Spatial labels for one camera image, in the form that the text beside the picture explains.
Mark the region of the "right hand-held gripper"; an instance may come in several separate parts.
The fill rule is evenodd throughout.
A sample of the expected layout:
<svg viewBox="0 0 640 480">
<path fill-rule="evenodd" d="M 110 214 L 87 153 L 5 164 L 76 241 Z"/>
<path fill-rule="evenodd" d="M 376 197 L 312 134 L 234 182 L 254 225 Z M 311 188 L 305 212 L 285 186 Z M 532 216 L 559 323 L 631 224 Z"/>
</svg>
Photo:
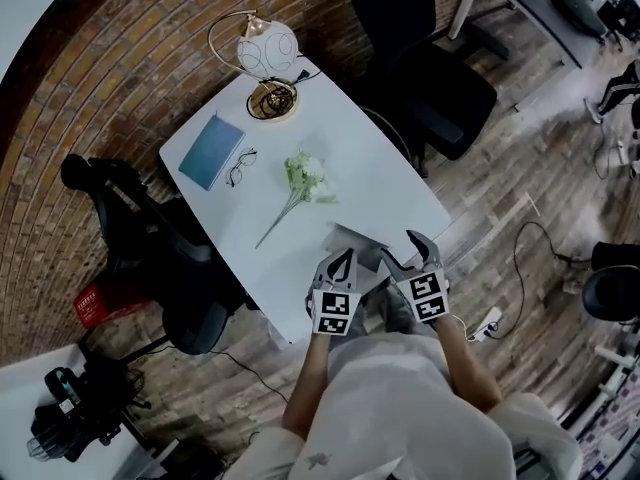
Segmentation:
<svg viewBox="0 0 640 480">
<path fill-rule="evenodd" d="M 433 266 L 417 274 L 415 267 L 401 265 L 387 248 L 381 249 L 381 257 L 415 319 L 426 323 L 449 313 L 448 283 L 438 246 L 418 231 L 407 230 L 406 234 L 423 266 Z"/>
</svg>

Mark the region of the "person's left forearm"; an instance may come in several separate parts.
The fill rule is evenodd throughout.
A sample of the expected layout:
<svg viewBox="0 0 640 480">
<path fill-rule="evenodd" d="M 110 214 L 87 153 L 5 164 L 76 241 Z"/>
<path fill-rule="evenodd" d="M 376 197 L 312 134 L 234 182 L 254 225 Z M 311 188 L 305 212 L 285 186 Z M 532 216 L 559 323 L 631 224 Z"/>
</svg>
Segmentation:
<svg viewBox="0 0 640 480">
<path fill-rule="evenodd" d="M 281 426 L 305 440 L 327 387 L 331 337 L 313 334 L 294 390 L 286 405 Z"/>
</svg>

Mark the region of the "person's grey trousers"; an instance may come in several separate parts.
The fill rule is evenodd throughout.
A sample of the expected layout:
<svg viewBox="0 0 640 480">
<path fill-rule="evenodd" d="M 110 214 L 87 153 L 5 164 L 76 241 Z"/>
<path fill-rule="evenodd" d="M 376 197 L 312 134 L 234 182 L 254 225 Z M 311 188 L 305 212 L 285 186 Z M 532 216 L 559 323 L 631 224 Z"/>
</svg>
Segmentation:
<svg viewBox="0 0 640 480">
<path fill-rule="evenodd" d="M 386 333 L 421 335 L 436 338 L 435 330 L 428 324 L 418 322 L 397 288 L 384 281 L 371 290 L 359 302 L 346 339 L 366 336 L 365 320 L 371 312 L 377 313 L 384 324 Z"/>
</svg>

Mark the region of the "white artificial flower bouquet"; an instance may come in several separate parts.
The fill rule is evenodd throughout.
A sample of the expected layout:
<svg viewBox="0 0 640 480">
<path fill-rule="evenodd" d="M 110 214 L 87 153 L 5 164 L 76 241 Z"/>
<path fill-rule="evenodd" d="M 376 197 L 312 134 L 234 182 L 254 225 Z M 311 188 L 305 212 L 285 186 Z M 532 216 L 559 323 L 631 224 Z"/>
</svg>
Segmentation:
<svg viewBox="0 0 640 480">
<path fill-rule="evenodd" d="M 289 196 L 279 214 L 259 239 L 258 249 L 279 223 L 302 203 L 334 204 L 338 201 L 332 184 L 328 181 L 324 162 L 304 150 L 284 161 Z"/>
</svg>

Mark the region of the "thin-framed eyeglasses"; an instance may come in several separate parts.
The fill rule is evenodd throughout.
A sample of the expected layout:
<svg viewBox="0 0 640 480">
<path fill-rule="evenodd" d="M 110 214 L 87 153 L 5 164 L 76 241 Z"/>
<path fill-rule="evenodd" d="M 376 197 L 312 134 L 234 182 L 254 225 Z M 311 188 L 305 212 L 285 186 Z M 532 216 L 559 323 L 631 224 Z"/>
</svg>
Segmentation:
<svg viewBox="0 0 640 480">
<path fill-rule="evenodd" d="M 226 172 L 226 184 L 231 187 L 237 186 L 242 181 L 242 169 L 252 166 L 257 160 L 257 155 L 258 152 L 254 148 L 244 149 L 239 154 L 236 162 Z"/>
</svg>

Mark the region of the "white folding table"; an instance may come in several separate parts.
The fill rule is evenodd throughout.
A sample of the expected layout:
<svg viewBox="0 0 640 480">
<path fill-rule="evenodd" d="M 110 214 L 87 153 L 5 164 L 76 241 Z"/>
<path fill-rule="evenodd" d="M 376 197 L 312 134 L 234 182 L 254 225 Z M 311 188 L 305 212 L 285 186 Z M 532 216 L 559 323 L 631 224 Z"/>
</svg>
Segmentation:
<svg viewBox="0 0 640 480">
<path fill-rule="evenodd" d="M 295 64 L 309 78 L 298 87 L 292 116 L 266 123 L 246 109 L 254 81 L 240 76 L 189 119 L 160 156 L 191 211 L 251 299 L 286 343 L 306 339 L 311 321 L 304 299 L 325 240 L 342 225 L 386 245 L 406 262 L 416 230 L 439 236 L 450 217 L 426 182 L 366 114 L 306 58 Z M 180 170 L 206 123 L 218 117 L 240 129 L 242 149 L 256 162 L 238 185 L 218 178 L 203 189 Z M 303 203 L 289 213 L 286 158 L 306 151 L 323 162 L 337 200 Z"/>
</svg>

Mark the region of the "person's white shirt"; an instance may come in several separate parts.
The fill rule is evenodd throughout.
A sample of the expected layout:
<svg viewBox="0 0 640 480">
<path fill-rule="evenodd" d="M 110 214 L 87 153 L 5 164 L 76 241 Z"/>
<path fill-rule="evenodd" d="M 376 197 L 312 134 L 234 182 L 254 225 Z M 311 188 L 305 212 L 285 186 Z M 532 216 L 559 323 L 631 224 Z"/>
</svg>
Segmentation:
<svg viewBox="0 0 640 480">
<path fill-rule="evenodd" d="M 261 431 L 224 480 L 516 480 L 521 450 L 578 480 L 580 447 L 539 397 L 483 413 L 454 393 L 434 336 L 372 334 L 330 353 L 306 438 Z"/>
</svg>

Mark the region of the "black office chair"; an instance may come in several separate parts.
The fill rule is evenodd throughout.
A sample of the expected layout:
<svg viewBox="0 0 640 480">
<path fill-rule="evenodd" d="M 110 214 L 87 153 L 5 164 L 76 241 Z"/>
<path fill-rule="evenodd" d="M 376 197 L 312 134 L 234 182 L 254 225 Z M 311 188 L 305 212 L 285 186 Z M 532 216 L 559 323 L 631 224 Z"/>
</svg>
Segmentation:
<svg viewBox="0 0 640 480">
<path fill-rule="evenodd" d="M 92 200 L 113 278 L 182 314 L 214 304 L 230 314 L 241 306 L 259 309 L 181 195 L 156 201 L 138 171 L 115 158 L 69 154 L 60 176 L 65 187 Z"/>
<path fill-rule="evenodd" d="M 496 101 L 494 87 L 434 44 L 435 0 L 352 0 L 373 57 L 362 84 L 366 107 L 383 116 L 418 159 L 433 147 L 449 160 L 478 138 Z"/>
</svg>

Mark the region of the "blue notebook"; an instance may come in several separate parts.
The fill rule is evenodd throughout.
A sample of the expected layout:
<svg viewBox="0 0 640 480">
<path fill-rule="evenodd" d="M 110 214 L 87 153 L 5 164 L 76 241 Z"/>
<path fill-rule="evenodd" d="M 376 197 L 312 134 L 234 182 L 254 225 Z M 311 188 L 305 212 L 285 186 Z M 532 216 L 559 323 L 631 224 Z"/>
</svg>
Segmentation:
<svg viewBox="0 0 640 480">
<path fill-rule="evenodd" d="M 186 153 L 179 171 L 204 190 L 210 190 L 245 132 L 214 115 Z"/>
</svg>

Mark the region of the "black swivel chair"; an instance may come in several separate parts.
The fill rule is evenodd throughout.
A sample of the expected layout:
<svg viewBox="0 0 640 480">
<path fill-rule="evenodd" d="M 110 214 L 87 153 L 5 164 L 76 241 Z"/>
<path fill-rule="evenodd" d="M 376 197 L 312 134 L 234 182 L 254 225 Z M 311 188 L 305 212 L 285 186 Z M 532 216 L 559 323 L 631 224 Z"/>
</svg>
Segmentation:
<svg viewBox="0 0 640 480">
<path fill-rule="evenodd" d="M 584 309 L 611 322 L 640 318 L 640 245 L 598 242 L 582 291 Z"/>
</svg>

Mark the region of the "white metal rack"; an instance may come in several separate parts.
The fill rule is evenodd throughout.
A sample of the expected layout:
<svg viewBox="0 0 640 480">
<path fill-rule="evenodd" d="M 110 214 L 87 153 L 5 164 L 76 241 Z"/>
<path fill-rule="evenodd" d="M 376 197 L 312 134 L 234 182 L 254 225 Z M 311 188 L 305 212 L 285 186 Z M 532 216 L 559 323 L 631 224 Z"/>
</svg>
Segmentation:
<svg viewBox="0 0 640 480">
<path fill-rule="evenodd" d="M 640 353 L 600 345 L 595 352 L 614 370 L 598 385 L 590 443 L 600 451 L 609 446 L 617 450 L 633 440 L 640 429 Z"/>
</svg>

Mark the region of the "gold lamp with globe shade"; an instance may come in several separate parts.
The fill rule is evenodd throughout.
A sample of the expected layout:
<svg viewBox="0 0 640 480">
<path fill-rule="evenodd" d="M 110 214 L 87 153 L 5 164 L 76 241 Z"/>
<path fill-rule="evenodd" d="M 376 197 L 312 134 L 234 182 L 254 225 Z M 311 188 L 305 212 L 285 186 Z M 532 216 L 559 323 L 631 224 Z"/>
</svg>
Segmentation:
<svg viewBox="0 0 640 480">
<path fill-rule="evenodd" d="M 240 21 L 235 34 L 235 59 L 228 60 L 216 46 L 216 28 L 227 20 Z M 211 23 L 207 43 L 213 56 L 252 86 L 243 97 L 250 118 L 264 123 L 282 122 L 294 115 L 299 86 L 321 74 L 299 63 L 297 37 L 286 24 L 262 17 L 256 9 L 224 14 Z"/>
</svg>

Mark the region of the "dark desk with white legs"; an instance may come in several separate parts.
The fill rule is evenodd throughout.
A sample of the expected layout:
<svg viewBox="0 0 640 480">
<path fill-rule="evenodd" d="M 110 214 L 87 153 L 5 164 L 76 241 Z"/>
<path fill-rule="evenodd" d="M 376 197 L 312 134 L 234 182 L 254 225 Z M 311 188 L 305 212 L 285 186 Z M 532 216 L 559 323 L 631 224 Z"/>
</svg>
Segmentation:
<svg viewBox="0 0 640 480">
<path fill-rule="evenodd" d="M 563 51 L 566 62 L 575 68 L 588 66 L 600 49 L 595 38 L 578 32 L 554 7 L 551 0 L 509 0 Z M 453 40 L 461 31 L 474 0 L 461 0 L 451 21 L 448 37 Z"/>
</svg>

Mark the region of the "black round bag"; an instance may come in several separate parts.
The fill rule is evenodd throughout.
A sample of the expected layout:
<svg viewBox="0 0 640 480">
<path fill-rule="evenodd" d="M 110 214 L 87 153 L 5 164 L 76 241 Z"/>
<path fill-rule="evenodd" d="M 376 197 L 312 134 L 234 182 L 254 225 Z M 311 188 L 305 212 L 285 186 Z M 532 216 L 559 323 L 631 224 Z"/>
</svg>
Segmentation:
<svg viewBox="0 0 640 480">
<path fill-rule="evenodd" d="M 551 0 L 554 8 L 577 31 L 601 38 L 606 28 L 586 0 Z"/>
</svg>

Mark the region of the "black pedestal fan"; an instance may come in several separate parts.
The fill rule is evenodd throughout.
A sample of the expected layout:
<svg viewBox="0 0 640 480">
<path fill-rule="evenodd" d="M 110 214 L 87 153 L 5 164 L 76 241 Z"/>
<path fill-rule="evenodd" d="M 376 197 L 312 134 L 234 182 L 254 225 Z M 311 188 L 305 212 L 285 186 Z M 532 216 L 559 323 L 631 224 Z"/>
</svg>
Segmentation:
<svg viewBox="0 0 640 480">
<path fill-rule="evenodd" d="M 138 399 L 144 387 L 144 374 L 132 369 L 130 364 L 152 352 L 157 352 L 164 345 L 171 345 L 187 355 L 202 355 L 216 344 L 227 319 L 227 310 L 217 302 L 204 309 L 193 311 L 165 310 L 162 314 L 164 335 L 157 340 L 121 359 L 107 358 L 93 353 L 88 356 L 84 371 L 75 374 L 78 378 L 77 392 L 81 399 L 78 406 L 59 404 L 52 395 L 53 401 L 45 405 L 58 404 L 64 413 L 72 409 L 88 412 L 91 409 L 125 406 L 124 423 L 128 407 L 132 405 L 143 409 L 151 407 L 150 403 Z"/>
</svg>

